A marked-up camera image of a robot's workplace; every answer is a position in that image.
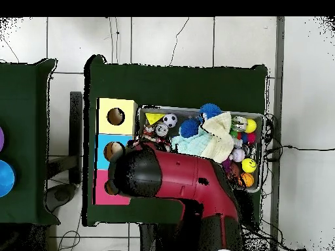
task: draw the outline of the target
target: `shape sorter box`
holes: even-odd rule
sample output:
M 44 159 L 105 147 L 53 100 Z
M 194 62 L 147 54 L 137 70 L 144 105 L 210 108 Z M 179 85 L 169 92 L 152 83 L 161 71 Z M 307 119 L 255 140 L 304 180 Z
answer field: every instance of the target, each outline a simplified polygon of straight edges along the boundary
M 119 108 L 124 114 L 124 121 L 120 125 L 112 125 L 107 115 L 111 109 Z M 95 159 L 95 175 L 93 184 L 93 204 L 95 205 L 129 205 L 130 198 L 121 195 L 109 195 L 105 191 L 108 181 L 109 161 L 104 151 L 110 142 L 119 142 L 123 146 L 134 138 L 137 104 L 132 100 L 97 99 L 96 142 L 97 155 Z

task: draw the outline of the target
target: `light blue fabric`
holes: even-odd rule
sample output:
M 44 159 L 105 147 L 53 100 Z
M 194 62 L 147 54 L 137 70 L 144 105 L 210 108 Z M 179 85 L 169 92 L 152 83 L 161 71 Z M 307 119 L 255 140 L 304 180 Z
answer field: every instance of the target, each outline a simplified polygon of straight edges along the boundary
M 178 153 L 200 156 L 212 138 L 211 134 L 199 126 L 198 134 L 195 136 L 189 138 L 173 137 L 171 140 L 172 149 L 175 149 L 177 144 Z

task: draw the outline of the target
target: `green ball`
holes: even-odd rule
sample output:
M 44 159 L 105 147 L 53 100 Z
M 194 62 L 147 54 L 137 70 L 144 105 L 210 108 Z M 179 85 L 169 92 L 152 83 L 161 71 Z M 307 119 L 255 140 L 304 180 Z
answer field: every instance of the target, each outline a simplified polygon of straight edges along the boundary
M 231 136 L 237 138 L 238 137 L 238 132 L 234 131 L 234 130 L 230 130 L 229 134 L 231 134 Z

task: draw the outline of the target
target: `yellow triangle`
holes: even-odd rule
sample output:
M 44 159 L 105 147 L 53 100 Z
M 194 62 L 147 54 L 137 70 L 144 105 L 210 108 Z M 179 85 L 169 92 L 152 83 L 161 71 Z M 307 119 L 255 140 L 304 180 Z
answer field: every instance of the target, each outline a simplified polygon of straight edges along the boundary
M 149 124 L 153 125 L 158 120 L 160 120 L 163 116 L 165 116 L 165 114 L 151 114 L 151 113 L 147 112 L 145 114 L 145 116 L 147 117 L 147 120 L 149 121 Z

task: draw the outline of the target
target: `wooden block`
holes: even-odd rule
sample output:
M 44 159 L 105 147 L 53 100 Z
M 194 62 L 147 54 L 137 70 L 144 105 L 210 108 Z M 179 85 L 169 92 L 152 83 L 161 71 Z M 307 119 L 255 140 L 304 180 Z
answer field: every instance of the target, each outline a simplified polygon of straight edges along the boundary
M 104 155 L 104 150 L 107 144 L 110 142 L 119 142 L 123 146 L 127 144 L 128 141 L 132 140 L 133 136 L 128 135 L 106 135 L 99 134 L 97 136 L 97 169 L 108 169 L 109 161 L 106 160 Z
M 135 117 L 137 104 L 133 100 L 99 98 L 99 134 L 133 135 L 135 133 Z M 108 113 L 119 108 L 124 113 L 124 121 L 120 125 L 113 125 L 108 121 Z
M 130 198 L 121 195 L 109 195 L 105 191 L 108 181 L 108 171 L 97 170 L 96 180 L 96 205 L 129 205 Z

